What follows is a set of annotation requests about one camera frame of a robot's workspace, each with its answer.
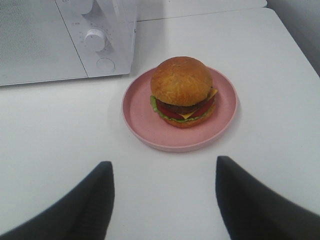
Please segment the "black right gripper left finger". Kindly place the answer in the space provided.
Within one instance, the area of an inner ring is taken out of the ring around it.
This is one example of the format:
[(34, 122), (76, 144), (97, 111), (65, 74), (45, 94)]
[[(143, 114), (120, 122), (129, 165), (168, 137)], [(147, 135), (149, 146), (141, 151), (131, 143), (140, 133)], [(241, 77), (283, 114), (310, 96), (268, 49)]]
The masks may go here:
[(103, 240), (115, 201), (113, 165), (100, 162), (51, 207), (2, 234), (2, 240)]

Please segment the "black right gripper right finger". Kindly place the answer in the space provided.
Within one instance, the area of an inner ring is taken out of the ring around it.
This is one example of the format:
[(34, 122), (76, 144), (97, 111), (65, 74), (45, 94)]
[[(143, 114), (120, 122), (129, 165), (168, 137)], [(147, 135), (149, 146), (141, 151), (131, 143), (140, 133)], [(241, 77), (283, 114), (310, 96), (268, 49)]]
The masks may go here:
[(319, 215), (282, 197), (228, 156), (216, 160), (215, 194), (232, 240), (318, 240)]

